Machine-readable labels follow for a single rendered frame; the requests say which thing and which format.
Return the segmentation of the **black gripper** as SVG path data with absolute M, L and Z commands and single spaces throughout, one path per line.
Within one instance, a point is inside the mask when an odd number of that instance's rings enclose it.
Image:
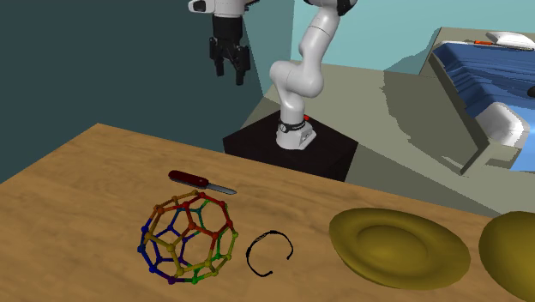
M 209 39 L 209 57 L 214 62 L 216 76 L 223 76 L 224 50 L 235 69 L 236 84 L 243 85 L 244 76 L 250 70 L 249 47 L 240 45 L 243 37 L 243 17 L 212 16 L 213 37 Z

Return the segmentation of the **black robot stand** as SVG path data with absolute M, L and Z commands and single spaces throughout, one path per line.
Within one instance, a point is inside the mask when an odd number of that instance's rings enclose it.
M 310 118 L 316 138 L 304 150 L 286 150 L 276 143 L 274 112 L 223 139 L 226 154 L 316 176 L 345 181 L 358 142 Z

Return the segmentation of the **olive yellow bowl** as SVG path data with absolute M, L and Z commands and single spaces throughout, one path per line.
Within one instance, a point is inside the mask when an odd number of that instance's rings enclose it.
M 512 211 L 492 219 L 478 243 L 491 278 L 519 299 L 535 302 L 535 213 Z

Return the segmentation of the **olive yellow plate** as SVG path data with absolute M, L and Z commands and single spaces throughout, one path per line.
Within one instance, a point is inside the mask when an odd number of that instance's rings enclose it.
M 330 221 L 329 237 L 349 269 L 385 287 L 447 287 L 459 281 L 471 264 L 470 252 L 456 234 L 398 210 L 345 210 Z

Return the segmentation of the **red pocket knife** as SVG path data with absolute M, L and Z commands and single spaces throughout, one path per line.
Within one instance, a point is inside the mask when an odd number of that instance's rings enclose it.
M 208 179 L 204 177 L 196 176 L 194 174 L 190 174 L 187 172 L 181 172 L 178 170 L 169 171 L 168 178 L 174 182 L 186 184 L 186 185 L 198 188 L 198 189 L 216 190 L 218 192 L 221 192 L 227 195 L 234 195 L 237 193 L 233 189 L 226 188 L 226 187 L 216 185 L 216 184 L 212 184 L 209 182 Z

